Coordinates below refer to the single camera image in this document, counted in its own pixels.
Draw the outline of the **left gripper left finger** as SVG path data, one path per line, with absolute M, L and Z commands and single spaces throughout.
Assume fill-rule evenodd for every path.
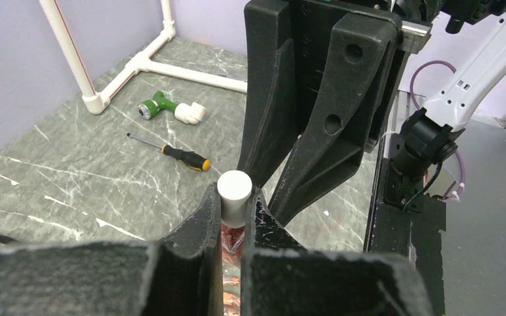
M 14 244 L 0 251 L 0 315 L 221 315 L 214 184 L 158 240 Z

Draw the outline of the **glitter nail polish bottle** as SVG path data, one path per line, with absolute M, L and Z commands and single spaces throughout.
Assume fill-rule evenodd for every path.
M 221 198 L 222 256 L 228 263 L 240 268 L 252 180 L 243 171 L 231 170 L 219 177 L 216 187 Z

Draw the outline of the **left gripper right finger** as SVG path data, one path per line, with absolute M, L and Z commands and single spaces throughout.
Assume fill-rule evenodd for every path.
M 308 250 L 254 188 L 240 272 L 243 315 L 432 315 L 419 272 L 402 255 Z

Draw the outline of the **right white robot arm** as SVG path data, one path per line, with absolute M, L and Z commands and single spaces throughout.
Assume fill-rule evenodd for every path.
M 244 8 L 248 82 L 238 170 L 263 186 L 283 172 L 269 208 L 282 224 L 352 177 L 383 134 L 408 56 L 432 20 L 446 31 L 486 17 L 492 35 L 454 78 L 403 123 L 383 198 L 415 212 L 430 165 L 506 75 L 506 1 L 250 1 Z

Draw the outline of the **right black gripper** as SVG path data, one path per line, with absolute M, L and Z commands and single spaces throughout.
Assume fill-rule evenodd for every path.
M 409 54 L 406 5 L 249 1 L 246 110 L 237 169 L 262 188 L 289 159 L 269 203 L 288 224 L 356 174 L 383 134 Z

